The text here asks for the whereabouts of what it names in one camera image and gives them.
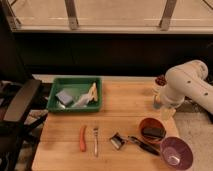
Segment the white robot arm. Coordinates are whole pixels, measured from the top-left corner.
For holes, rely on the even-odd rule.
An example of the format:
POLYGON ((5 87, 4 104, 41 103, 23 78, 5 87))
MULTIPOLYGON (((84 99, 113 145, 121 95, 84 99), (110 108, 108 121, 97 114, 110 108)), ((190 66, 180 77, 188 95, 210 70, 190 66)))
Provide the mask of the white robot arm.
POLYGON ((213 121, 213 86, 205 81, 208 67, 201 60, 192 60, 170 68, 167 84, 160 90, 160 101, 166 108, 178 108, 186 97, 209 112, 213 121))

